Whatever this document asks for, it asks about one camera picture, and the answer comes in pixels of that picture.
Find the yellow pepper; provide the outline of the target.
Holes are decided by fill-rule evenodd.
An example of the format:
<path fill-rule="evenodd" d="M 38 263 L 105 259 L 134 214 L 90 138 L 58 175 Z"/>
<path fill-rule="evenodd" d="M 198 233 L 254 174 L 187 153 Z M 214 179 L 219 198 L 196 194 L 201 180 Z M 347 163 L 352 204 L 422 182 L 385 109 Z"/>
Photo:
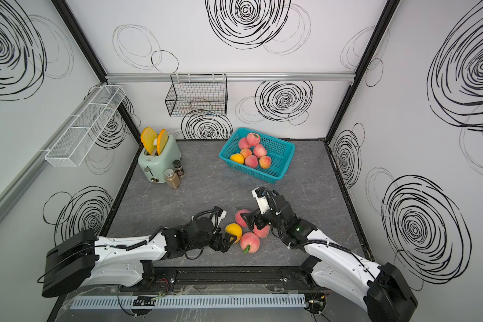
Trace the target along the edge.
<path fill-rule="evenodd" d="M 244 162 L 245 162 L 244 156 L 240 153 L 232 154 L 229 159 L 233 162 L 238 163 L 238 164 L 244 164 Z"/>
<path fill-rule="evenodd" d="M 229 241 L 234 241 L 234 243 L 238 243 L 243 236 L 243 229 L 240 225 L 233 223 L 229 224 L 225 228 L 225 233 L 229 234 L 231 237 Z"/>

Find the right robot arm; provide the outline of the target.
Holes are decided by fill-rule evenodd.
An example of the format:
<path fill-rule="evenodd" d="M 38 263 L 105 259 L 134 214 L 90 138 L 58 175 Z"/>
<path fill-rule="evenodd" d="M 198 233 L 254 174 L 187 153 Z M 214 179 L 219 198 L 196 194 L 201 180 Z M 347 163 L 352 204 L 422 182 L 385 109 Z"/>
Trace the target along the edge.
<path fill-rule="evenodd" d="M 267 225 L 291 250 L 308 254 L 301 269 L 318 287 L 329 288 L 365 310 L 371 321 L 410 321 L 418 301 L 401 271 L 356 255 L 297 217 L 283 195 L 263 186 L 252 190 L 258 209 L 245 221 L 249 228 Z"/>

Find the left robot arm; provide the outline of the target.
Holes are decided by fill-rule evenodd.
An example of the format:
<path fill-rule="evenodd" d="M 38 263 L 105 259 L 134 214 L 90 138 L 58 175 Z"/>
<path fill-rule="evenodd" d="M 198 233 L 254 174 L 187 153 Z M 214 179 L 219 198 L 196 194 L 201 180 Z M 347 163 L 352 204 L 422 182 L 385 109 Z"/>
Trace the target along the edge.
<path fill-rule="evenodd" d="M 96 236 L 79 232 L 48 251 L 45 272 L 38 279 L 44 298 L 59 297 L 90 285 L 135 287 L 152 284 L 155 261 L 186 256 L 211 248 L 227 252 L 237 241 L 217 225 L 220 217 L 194 218 L 176 228 L 159 227 L 142 237 Z"/>

